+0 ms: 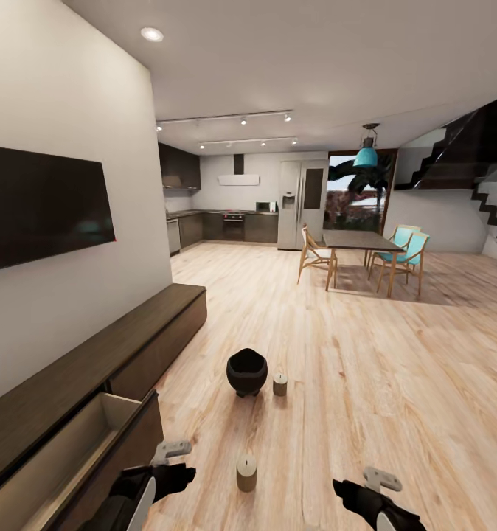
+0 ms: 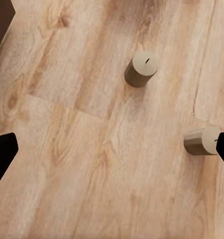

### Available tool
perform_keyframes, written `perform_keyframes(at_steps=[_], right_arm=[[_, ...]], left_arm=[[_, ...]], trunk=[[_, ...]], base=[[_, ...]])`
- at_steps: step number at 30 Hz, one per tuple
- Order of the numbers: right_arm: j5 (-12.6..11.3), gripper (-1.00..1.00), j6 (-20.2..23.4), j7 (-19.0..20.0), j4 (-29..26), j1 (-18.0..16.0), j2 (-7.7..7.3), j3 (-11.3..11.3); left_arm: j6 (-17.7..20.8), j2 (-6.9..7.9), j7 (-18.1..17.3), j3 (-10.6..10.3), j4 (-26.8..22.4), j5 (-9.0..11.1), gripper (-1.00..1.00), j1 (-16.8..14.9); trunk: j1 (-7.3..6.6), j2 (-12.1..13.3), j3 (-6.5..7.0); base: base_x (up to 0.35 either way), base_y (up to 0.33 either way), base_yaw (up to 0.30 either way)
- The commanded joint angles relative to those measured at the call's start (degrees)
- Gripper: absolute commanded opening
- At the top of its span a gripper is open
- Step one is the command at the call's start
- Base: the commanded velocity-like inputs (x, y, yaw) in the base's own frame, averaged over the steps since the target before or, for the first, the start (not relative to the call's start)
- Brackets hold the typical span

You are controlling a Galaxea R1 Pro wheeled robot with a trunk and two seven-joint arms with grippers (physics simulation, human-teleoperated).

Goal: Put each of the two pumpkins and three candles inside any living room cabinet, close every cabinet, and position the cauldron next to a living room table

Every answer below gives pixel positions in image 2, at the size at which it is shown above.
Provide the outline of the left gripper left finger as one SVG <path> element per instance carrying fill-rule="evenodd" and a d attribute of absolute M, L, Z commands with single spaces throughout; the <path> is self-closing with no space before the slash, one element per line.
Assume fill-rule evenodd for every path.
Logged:
<path fill-rule="evenodd" d="M 0 136 L 0 180 L 7 171 L 9 165 L 18 153 L 18 143 L 15 133 Z"/>

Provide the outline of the pillar candle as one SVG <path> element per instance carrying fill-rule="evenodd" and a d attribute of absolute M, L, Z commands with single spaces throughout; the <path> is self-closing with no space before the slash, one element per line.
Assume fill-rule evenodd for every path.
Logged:
<path fill-rule="evenodd" d="M 124 77 L 126 82 L 132 86 L 140 88 L 144 86 L 158 71 L 158 60 L 148 52 L 136 53 L 130 60 Z"/>
<path fill-rule="evenodd" d="M 184 147 L 191 155 L 218 155 L 216 145 L 220 133 L 215 127 L 192 130 L 184 137 Z"/>

